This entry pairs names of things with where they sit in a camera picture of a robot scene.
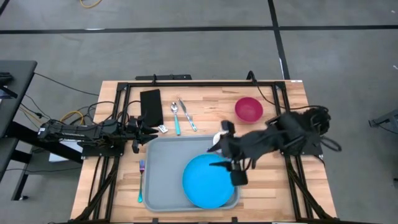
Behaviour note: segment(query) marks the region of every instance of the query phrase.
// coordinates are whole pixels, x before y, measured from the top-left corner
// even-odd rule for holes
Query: red bowl
[[[235,104],[236,116],[247,123],[257,122],[261,118],[262,112],[261,103],[252,97],[241,98]]]

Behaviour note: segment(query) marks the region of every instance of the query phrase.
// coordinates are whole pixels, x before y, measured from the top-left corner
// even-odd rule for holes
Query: floor
[[[85,0],[86,4],[95,2]],[[278,0],[280,26],[397,25],[396,0]],[[77,0],[10,0],[0,30],[97,29],[179,26],[271,26],[265,0],[104,0],[92,9]],[[329,107],[327,134],[342,153],[325,151],[338,216],[343,220],[398,220],[398,138],[371,129],[372,119],[397,108],[398,30],[286,30],[280,32],[291,79],[303,80],[311,104]],[[108,34],[0,34],[0,59],[36,60],[36,72],[99,92],[103,80],[137,75],[191,74],[194,79],[282,79],[272,30]],[[96,102],[35,77],[27,94],[51,117]],[[33,108],[29,99],[24,102]],[[34,126],[23,114],[16,121]],[[19,149],[29,150],[26,145]],[[22,167],[12,162],[9,168]],[[0,184],[1,223],[64,222],[79,171],[29,177],[11,202],[20,171]]]

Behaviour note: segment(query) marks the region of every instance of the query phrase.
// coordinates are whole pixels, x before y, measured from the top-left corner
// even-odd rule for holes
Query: teal knife handle
[[[142,174],[141,174],[141,178],[140,178],[140,180],[139,180],[138,202],[139,202],[139,203],[142,202]]]
[[[180,135],[181,134],[180,124],[178,123],[178,118],[176,114],[174,114],[174,123],[175,123],[175,132],[177,133],[177,135]]]
[[[197,127],[194,125],[194,123],[193,123],[192,119],[189,117],[189,115],[188,114],[185,114],[185,115],[187,116],[188,121],[191,124],[193,131],[198,131]]]

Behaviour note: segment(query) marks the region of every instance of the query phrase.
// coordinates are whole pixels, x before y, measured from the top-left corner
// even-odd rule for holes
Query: black desk
[[[15,114],[33,79],[37,62],[0,60],[0,72],[9,72],[13,81],[7,83],[8,89],[18,94],[17,98],[2,100],[0,103],[0,181],[10,160],[28,164],[32,155],[16,150],[19,140],[48,152],[62,156],[71,161],[82,164],[81,153],[59,142],[41,142],[37,139],[37,132],[15,121]]]

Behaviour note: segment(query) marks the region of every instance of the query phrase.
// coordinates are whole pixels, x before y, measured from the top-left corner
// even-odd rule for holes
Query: fork
[[[139,194],[138,194],[138,202],[142,202],[142,174],[144,173],[145,170],[145,160],[140,159],[139,160],[139,172],[141,173],[141,178],[139,180]]]

